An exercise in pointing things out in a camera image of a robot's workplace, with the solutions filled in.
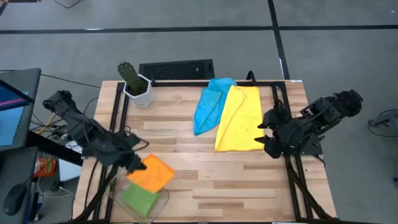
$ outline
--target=transparent bin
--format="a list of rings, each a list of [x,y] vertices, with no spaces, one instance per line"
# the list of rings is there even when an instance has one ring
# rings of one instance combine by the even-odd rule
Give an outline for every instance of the transparent bin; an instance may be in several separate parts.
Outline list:
[[[169,200],[169,191],[162,188],[157,193],[159,194],[159,199],[152,206],[149,213],[145,216],[141,215],[135,209],[133,209],[127,202],[123,199],[123,192],[127,189],[131,181],[126,178],[126,170],[119,167],[118,173],[112,179],[111,183],[106,188],[106,195],[113,199],[120,207],[125,209],[134,219],[139,223],[152,223],[161,213],[165,207],[167,201]]]

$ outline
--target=wooden table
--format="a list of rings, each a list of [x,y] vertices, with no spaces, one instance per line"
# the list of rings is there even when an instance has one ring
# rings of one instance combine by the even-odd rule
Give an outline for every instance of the wooden table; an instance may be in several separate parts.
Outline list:
[[[308,105],[302,82],[286,81],[293,117]],[[116,81],[105,81],[99,94],[95,119],[109,127],[116,94]],[[274,105],[270,87],[259,87],[262,112]],[[271,222],[294,221],[293,206],[284,159],[272,159],[264,151],[214,152],[217,128],[199,136],[193,134],[193,115],[202,87],[155,87],[148,108],[129,103],[126,125],[150,142],[141,151],[143,158],[154,153],[175,170],[166,185],[170,200],[155,222]],[[123,103],[118,109],[119,126]],[[302,156],[309,191],[335,216],[323,164],[313,156]],[[88,179],[95,160],[86,159],[80,176],[73,215],[83,210]],[[89,201],[98,188],[101,166],[97,166]],[[301,214],[305,217],[300,199]],[[104,217],[107,196],[103,197],[100,218]],[[134,222],[130,214],[113,203],[112,222]]]

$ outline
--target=black strip on floor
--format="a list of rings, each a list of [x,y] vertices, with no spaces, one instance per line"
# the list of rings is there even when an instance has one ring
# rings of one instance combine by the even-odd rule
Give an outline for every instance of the black strip on floor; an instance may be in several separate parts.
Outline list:
[[[280,36],[279,32],[278,20],[276,17],[273,0],[268,0],[268,6],[269,6],[269,11],[271,13],[272,27],[274,28],[274,35],[275,35],[276,46],[278,49],[279,60],[280,64],[282,65],[282,76],[284,79],[289,80],[290,79],[289,69],[287,68],[285,50],[282,44],[282,37]]]
[[[360,26],[280,26],[279,30],[373,30],[398,29],[398,25],[360,25]]]
[[[272,30],[271,26],[217,26],[217,27],[153,27],[117,29],[44,29],[44,30],[0,30],[0,34],[108,34],[137,32],[195,32],[195,31],[260,31]]]
[[[2,14],[2,12],[4,12],[4,10],[6,9],[7,3],[4,2],[1,6],[0,6],[0,16]]]

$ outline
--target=orange cloth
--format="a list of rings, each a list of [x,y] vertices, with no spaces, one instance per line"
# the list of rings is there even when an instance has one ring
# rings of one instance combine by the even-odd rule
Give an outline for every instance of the orange cloth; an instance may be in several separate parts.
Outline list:
[[[135,170],[127,174],[127,178],[147,191],[156,193],[174,176],[174,170],[153,154],[149,154],[142,163],[147,169]]]

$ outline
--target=cactus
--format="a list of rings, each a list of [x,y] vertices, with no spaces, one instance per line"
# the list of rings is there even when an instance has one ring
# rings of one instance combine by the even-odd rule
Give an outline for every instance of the cactus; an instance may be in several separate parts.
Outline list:
[[[147,83],[137,76],[137,72],[129,62],[121,62],[118,65],[120,76],[129,85],[129,91],[133,96],[143,94],[147,90]]]

